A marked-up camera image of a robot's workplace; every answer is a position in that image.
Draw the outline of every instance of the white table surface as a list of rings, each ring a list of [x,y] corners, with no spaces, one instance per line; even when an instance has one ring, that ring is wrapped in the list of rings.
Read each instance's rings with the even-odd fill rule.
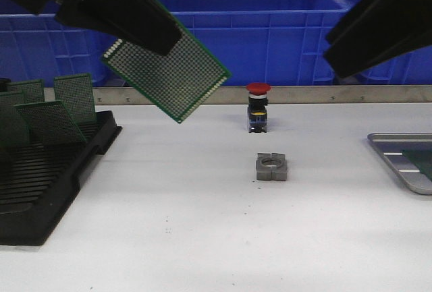
[[[431,132],[432,104],[270,105],[268,134],[245,106],[98,109],[123,132],[44,246],[0,247],[1,292],[431,290],[432,197],[366,138]]]

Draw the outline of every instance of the perforated prototype board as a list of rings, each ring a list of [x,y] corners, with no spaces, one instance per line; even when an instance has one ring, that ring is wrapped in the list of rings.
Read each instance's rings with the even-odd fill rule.
[[[38,103],[45,101],[42,80],[7,83],[7,91],[22,91],[24,103]]]
[[[178,123],[230,72],[180,22],[182,38],[166,56],[119,39],[102,61]]]
[[[90,74],[54,79],[55,99],[60,100],[78,123],[96,123],[95,99]]]
[[[16,109],[44,146],[86,142],[61,101],[16,105]]]
[[[3,147],[23,146],[30,142],[26,122],[14,107],[24,102],[22,91],[0,93],[0,144]]]

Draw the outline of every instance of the metal rail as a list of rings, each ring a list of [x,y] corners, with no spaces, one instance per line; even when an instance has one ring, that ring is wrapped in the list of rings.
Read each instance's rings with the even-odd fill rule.
[[[45,98],[54,100],[52,88],[45,88]],[[133,88],[95,88],[96,105],[151,105]],[[380,86],[275,86],[269,93],[271,104],[311,103],[429,103],[432,85]],[[248,92],[243,86],[222,86],[206,105],[247,105]]]

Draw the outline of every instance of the metal tray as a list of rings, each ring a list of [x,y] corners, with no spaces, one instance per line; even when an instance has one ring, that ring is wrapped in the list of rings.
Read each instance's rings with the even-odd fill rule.
[[[432,134],[370,134],[368,139],[411,191],[432,195],[432,181],[402,155],[403,150],[432,150]]]

